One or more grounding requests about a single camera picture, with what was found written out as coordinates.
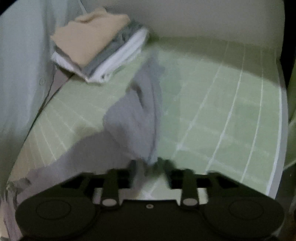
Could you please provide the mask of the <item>light grey garment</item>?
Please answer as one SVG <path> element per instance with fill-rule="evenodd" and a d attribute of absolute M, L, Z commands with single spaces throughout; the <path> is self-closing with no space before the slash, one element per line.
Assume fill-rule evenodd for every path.
<path fill-rule="evenodd" d="M 20 203 L 82 172 L 103 174 L 125 168 L 131 160 L 153 165 L 162 115 L 159 84 L 164 67 L 153 51 L 129 83 L 125 95 L 103 117 L 103 130 L 83 138 L 53 164 L 31 170 L 26 177 L 11 181 L 1 204 L 8 240 L 22 236 L 15 212 Z"/>

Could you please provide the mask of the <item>green grid cutting mat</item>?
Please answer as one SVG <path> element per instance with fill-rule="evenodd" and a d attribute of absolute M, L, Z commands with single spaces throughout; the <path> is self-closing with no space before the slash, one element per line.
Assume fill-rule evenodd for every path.
<path fill-rule="evenodd" d="M 106 110 L 152 48 L 165 67 L 159 156 L 197 173 L 218 171 L 275 197 L 285 163 L 287 102 L 273 48 L 205 38 L 162 38 L 147 44 L 102 85 L 73 76 L 30 131 L 10 175 L 58 159 L 99 132 Z"/>

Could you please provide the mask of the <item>folded grey garment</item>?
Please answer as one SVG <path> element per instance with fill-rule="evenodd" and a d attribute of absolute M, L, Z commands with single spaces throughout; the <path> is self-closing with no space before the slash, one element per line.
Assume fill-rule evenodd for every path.
<path fill-rule="evenodd" d="M 93 60 L 85 67 L 79 67 L 83 73 L 91 74 L 94 71 L 96 65 L 101 64 L 106 60 L 111 54 L 117 51 L 120 47 L 127 43 L 127 41 L 132 37 L 132 35 L 137 32 L 139 29 L 143 28 L 142 24 L 137 21 L 132 21 L 126 27 L 119 31 L 115 38 L 100 52 L 98 53 Z M 58 53 L 62 53 L 62 50 L 56 48 Z"/>

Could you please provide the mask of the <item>folded white garment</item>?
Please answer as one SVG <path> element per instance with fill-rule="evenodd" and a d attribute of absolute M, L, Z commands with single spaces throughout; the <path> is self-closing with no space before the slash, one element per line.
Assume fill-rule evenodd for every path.
<path fill-rule="evenodd" d="M 55 51 L 51 60 L 59 67 L 72 72 L 87 83 L 106 83 L 110 80 L 113 73 L 121 66 L 132 61 L 143 49 L 149 38 L 149 30 L 146 27 L 139 29 L 132 37 L 115 51 L 101 64 L 96 65 L 91 74 L 85 74 L 72 60 L 65 54 Z"/>

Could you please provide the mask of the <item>pale printed backdrop sheet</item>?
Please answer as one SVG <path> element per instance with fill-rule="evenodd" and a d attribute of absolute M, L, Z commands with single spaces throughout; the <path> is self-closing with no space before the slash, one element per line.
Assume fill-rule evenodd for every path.
<path fill-rule="evenodd" d="M 26 137 L 53 81 L 51 36 L 79 1 L 16 1 L 1 15 L 1 146 Z"/>

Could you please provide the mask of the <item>folded tan garment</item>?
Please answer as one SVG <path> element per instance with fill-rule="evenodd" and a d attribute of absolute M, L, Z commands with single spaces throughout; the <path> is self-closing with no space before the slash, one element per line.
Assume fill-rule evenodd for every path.
<path fill-rule="evenodd" d="M 105 8 L 97 8 L 58 28 L 51 39 L 74 63 L 83 68 L 130 22 L 126 14 L 111 14 Z"/>

